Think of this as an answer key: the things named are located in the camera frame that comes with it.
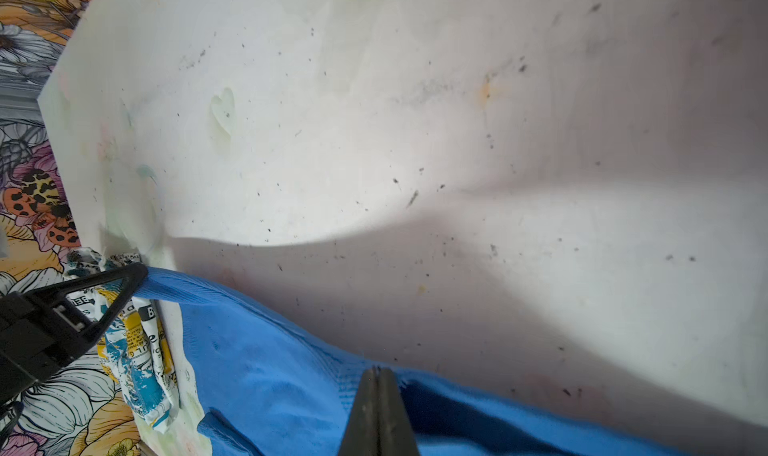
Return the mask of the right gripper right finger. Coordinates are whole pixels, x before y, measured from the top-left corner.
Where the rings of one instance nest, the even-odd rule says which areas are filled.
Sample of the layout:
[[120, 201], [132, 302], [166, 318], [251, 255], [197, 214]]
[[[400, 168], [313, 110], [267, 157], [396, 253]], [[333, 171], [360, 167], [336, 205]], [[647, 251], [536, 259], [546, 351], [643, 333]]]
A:
[[377, 454], [419, 456], [420, 452], [394, 372], [376, 369]]

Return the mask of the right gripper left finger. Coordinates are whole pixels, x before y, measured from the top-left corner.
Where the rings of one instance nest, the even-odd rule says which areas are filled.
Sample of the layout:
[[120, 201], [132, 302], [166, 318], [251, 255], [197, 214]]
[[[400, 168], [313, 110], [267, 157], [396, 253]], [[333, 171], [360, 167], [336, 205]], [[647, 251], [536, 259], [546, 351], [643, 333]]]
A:
[[361, 377], [338, 456], [378, 454], [378, 369], [372, 367]]

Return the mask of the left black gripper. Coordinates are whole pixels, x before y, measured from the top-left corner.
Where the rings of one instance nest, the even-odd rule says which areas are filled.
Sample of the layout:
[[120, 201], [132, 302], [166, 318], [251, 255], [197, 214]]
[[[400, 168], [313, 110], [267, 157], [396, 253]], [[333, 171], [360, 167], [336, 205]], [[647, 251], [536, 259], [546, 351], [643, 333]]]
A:
[[[1, 402], [7, 404], [82, 357], [106, 333], [149, 274], [133, 263], [1, 298]], [[92, 321], [68, 299], [75, 292], [117, 286], [117, 296]]]

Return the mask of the white teal yellow printed garment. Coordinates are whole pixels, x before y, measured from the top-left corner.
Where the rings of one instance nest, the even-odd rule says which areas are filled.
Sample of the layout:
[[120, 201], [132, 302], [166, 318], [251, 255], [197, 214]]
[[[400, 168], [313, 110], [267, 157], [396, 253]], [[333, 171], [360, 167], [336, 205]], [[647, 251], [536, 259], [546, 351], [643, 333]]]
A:
[[[66, 278], [81, 278], [132, 263], [137, 253], [103, 257], [87, 248], [71, 250], [63, 260]], [[67, 297], [78, 310], [98, 321], [125, 283], [108, 282]], [[119, 383], [131, 410], [154, 431], [165, 433], [179, 409], [179, 390], [168, 341], [154, 301], [132, 296], [97, 344], [107, 374]]]

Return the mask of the blue cloth garment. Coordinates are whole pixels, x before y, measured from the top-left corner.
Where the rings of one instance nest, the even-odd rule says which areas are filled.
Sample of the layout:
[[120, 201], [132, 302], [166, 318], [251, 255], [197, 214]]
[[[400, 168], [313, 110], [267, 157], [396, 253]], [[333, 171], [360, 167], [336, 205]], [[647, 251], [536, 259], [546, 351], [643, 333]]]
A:
[[[240, 292], [153, 268], [140, 288], [179, 305], [217, 455], [334, 455], [371, 362]], [[663, 455], [666, 448], [405, 368], [394, 372], [423, 455]]]

